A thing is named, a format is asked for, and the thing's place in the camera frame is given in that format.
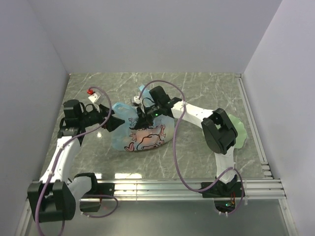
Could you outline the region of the light blue plastic bag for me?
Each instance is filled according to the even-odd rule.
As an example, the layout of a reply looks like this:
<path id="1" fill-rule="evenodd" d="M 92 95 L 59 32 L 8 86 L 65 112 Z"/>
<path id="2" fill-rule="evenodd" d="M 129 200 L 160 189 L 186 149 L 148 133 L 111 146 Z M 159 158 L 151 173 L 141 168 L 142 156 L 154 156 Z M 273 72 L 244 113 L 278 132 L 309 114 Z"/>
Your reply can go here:
<path id="1" fill-rule="evenodd" d="M 155 116 L 151 126 L 135 129 L 139 120 L 136 108 L 122 102 L 113 105 L 115 117 L 125 121 L 112 132 L 111 144 L 114 149 L 128 152 L 143 151 L 157 148 L 173 139 L 175 121 L 169 116 Z"/>

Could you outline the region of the green leaf-shaped plate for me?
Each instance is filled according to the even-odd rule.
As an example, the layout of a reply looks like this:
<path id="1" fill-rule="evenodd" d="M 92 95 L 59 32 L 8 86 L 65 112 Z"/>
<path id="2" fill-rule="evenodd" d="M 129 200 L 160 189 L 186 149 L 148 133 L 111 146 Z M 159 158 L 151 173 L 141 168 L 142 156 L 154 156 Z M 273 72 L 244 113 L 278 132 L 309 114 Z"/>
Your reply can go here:
<path id="1" fill-rule="evenodd" d="M 245 143 L 245 140 L 247 139 L 247 136 L 248 136 L 247 131 L 245 129 L 245 126 L 238 117 L 236 117 L 232 114 L 228 114 L 228 117 L 230 118 L 232 124 L 234 125 L 234 127 L 238 133 L 238 136 L 236 138 L 235 148 L 241 149 Z"/>

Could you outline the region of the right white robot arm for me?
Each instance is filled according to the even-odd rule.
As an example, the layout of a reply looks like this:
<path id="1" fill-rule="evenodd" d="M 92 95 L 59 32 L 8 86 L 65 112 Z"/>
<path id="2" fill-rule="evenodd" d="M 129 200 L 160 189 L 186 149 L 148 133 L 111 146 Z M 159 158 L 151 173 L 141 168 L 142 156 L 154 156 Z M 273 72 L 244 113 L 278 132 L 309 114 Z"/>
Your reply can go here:
<path id="1" fill-rule="evenodd" d="M 217 174 L 213 183 L 197 192 L 205 192 L 217 184 L 221 196 L 230 195 L 237 181 L 233 153 L 238 133 L 226 111 L 203 109 L 187 103 L 184 97 L 170 98 L 161 86 L 151 89 L 149 94 L 151 104 L 148 106 L 141 94 L 131 99 L 139 117 L 135 128 L 152 124 L 159 116 L 175 118 L 177 122 L 184 120 L 201 128 L 208 148 L 215 154 Z"/>

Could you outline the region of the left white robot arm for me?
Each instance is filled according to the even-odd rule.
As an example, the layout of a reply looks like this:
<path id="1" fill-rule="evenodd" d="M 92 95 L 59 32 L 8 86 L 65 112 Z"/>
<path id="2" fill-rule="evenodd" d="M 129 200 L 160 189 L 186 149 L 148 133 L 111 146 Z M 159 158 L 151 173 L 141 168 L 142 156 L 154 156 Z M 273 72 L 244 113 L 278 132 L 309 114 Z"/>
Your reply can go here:
<path id="1" fill-rule="evenodd" d="M 81 198 L 101 197 L 94 173 L 77 174 L 68 183 L 69 170 L 88 134 L 86 128 L 97 124 L 112 132 L 125 122 L 114 117 L 114 111 L 103 105 L 88 112 L 76 99 L 64 102 L 63 112 L 49 167 L 40 180 L 28 188 L 28 200 L 36 223 L 71 220 Z"/>

